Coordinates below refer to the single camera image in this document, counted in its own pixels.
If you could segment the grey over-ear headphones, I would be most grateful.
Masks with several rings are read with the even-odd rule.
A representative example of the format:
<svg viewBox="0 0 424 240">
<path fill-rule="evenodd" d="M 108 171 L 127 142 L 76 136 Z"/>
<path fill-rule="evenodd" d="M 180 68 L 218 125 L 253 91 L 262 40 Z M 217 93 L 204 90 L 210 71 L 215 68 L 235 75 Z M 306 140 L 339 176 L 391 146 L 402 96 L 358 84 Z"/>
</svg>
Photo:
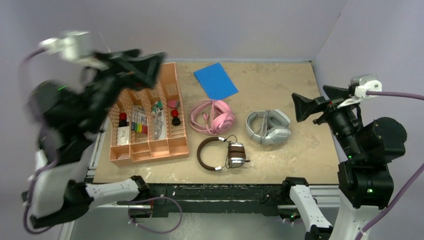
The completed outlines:
<svg viewBox="0 0 424 240">
<path fill-rule="evenodd" d="M 254 130 L 253 122 L 261 118 L 260 127 Z M 260 145 L 280 145 L 288 141 L 292 135 L 290 118 L 281 110 L 261 110 L 251 112 L 245 121 L 247 135 Z"/>
</svg>

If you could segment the pink wired headphones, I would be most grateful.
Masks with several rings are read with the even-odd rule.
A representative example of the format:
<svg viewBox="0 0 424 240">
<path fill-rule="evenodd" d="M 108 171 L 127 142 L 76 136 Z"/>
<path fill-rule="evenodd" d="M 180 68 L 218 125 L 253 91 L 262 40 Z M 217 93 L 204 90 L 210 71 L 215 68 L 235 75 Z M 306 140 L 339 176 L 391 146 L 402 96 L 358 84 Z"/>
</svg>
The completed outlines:
<svg viewBox="0 0 424 240">
<path fill-rule="evenodd" d="M 203 99 L 189 111 L 189 124 L 197 132 L 208 135 L 230 130 L 235 116 L 230 106 L 222 100 Z"/>
</svg>

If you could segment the brown on-ear headphones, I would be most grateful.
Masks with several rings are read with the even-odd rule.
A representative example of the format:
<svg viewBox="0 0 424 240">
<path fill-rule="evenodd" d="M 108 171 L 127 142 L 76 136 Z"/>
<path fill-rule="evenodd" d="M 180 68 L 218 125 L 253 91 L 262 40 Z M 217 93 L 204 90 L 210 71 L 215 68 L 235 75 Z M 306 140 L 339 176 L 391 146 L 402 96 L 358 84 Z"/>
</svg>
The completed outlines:
<svg viewBox="0 0 424 240">
<path fill-rule="evenodd" d="M 208 171 L 217 172 L 221 171 L 223 169 L 222 166 L 212 167 L 207 165 L 202 160 L 202 150 L 203 148 L 212 143 L 212 142 L 222 142 L 222 143 L 228 143 L 227 145 L 227 155 L 225 160 L 225 167 L 227 169 L 236 169 L 243 166 L 245 163 L 249 163 L 251 160 L 247 158 L 245 146 L 237 141 L 237 137 L 235 135 L 230 135 L 227 138 L 220 137 L 220 136 L 212 136 L 204 139 L 197 148 L 196 151 L 196 158 L 199 164 Z"/>
</svg>

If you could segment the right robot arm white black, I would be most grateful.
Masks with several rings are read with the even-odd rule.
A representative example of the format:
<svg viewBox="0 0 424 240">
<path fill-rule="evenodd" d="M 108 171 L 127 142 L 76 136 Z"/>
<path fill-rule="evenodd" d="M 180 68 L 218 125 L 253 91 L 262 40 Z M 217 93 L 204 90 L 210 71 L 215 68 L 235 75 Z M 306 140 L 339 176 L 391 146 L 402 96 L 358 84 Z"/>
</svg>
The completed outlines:
<svg viewBox="0 0 424 240">
<path fill-rule="evenodd" d="M 371 227 L 389 210 L 394 181 L 388 164 L 406 152 L 406 129 L 393 118 L 381 117 L 364 125 L 360 103 L 380 93 L 377 84 L 349 88 L 324 86 L 329 99 L 309 99 L 293 93 L 296 120 L 319 114 L 316 125 L 327 124 L 346 155 L 338 164 L 339 210 L 335 224 L 321 213 L 307 181 L 287 177 L 280 196 L 294 203 L 307 240 L 366 240 Z"/>
</svg>

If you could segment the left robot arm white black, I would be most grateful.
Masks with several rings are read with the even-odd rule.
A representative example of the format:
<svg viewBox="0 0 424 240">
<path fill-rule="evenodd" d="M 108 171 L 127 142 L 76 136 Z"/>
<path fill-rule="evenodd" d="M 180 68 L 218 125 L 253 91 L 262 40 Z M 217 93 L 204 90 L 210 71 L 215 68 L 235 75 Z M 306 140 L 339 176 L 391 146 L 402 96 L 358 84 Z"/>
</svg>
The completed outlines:
<svg viewBox="0 0 424 240">
<path fill-rule="evenodd" d="M 92 52 L 83 60 L 81 76 L 94 76 L 82 91 L 57 80 L 40 83 L 29 96 L 29 108 L 40 123 L 35 152 L 36 168 L 23 192 L 23 224 L 32 234 L 74 221 L 90 209 L 114 201 L 146 203 L 149 191 L 140 176 L 118 183 L 89 184 L 76 180 L 85 150 L 93 144 L 88 134 L 103 132 L 103 124 L 119 95 L 157 85 L 164 52 L 142 55 L 139 49 Z"/>
</svg>

